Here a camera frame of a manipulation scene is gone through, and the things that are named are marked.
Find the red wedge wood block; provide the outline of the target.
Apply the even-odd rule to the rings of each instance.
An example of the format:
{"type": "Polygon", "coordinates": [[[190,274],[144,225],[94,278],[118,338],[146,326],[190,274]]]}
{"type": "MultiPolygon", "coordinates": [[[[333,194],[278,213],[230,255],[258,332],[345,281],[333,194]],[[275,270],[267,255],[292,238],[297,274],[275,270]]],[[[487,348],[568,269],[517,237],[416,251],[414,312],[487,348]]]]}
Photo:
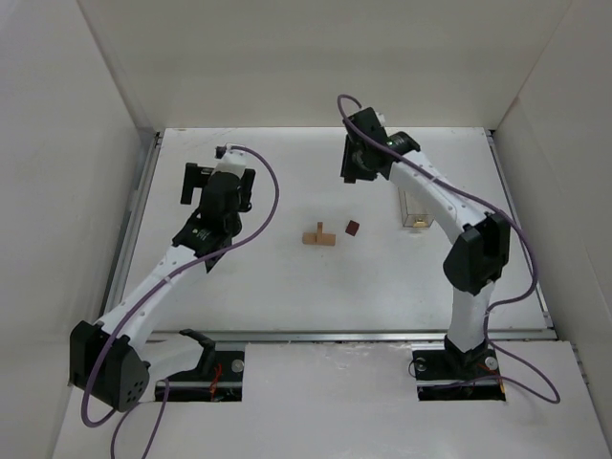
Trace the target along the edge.
{"type": "Polygon", "coordinates": [[[360,229],[360,224],[357,221],[350,220],[345,228],[345,233],[355,236],[360,229]]]}

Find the clear plastic box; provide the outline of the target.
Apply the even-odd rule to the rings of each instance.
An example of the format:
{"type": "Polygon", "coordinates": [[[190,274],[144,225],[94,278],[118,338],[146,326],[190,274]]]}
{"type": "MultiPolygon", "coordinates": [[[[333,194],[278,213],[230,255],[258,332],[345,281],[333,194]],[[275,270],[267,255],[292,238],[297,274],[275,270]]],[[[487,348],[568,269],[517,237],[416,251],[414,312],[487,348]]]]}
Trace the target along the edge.
{"type": "Polygon", "coordinates": [[[402,225],[406,229],[428,229],[433,217],[413,196],[398,189],[402,225]]]}

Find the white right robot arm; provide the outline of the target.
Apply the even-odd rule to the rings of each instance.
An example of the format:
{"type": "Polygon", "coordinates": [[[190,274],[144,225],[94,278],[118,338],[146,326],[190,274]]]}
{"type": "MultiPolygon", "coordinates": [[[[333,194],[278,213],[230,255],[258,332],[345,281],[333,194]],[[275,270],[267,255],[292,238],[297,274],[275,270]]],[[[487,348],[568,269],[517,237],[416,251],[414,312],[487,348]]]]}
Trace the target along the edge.
{"type": "Polygon", "coordinates": [[[405,132],[386,133],[377,112],[363,108],[344,123],[347,135],[340,176],[346,183],[382,176],[414,198],[451,244],[443,272],[453,287],[445,336],[450,364],[466,368],[484,356],[484,318],[495,282],[508,263],[511,228],[498,212],[481,210],[439,183],[443,175],[405,132]]]}

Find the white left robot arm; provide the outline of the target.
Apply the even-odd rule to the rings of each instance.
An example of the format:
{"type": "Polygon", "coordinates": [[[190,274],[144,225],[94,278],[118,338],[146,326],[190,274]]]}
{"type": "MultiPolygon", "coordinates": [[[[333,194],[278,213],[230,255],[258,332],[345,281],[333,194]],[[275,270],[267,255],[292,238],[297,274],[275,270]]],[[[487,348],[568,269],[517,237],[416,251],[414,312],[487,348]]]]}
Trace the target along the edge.
{"type": "Polygon", "coordinates": [[[192,329],[150,345],[156,326],[177,311],[186,287],[206,277],[234,247],[240,216],[251,210],[255,171],[223,160],[215,167],[187,164],[181,201],[201,191],[197,208],[172,238],[154,270],[112,311],[79,322],[69,337],[69,382],[82,389],[81,414],[96,399],[127,412],[155,397],[158,382],[182,372],[210,372],[215,343],[192,329]]]}

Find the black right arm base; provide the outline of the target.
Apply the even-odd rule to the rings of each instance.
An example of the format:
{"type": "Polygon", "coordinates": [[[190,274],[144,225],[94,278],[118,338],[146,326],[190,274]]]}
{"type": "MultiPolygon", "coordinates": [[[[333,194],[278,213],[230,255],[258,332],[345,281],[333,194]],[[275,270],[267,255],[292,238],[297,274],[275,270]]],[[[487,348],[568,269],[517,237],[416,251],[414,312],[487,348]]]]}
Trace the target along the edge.
{"type": "Polygon", "coordinates": [[[498,359],[491,348],[467,363],[446,349],[417,349],[409,370],[420,402],[506,401],[498,359]]]}

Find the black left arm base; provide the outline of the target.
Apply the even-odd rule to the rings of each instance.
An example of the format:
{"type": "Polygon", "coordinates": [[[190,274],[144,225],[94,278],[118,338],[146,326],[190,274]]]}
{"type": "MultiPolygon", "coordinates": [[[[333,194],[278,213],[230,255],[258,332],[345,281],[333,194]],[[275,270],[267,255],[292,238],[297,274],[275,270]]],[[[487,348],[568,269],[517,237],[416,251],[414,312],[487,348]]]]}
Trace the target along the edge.
{"type": "Polygon", "coordinates": [[[214,340],[192,329],[181,330],[180,335],[196,341],[202,354],[193,369],[168,377],[168,400],[177,403],[241,402],[245,351],[218,349],[214,340]]]}

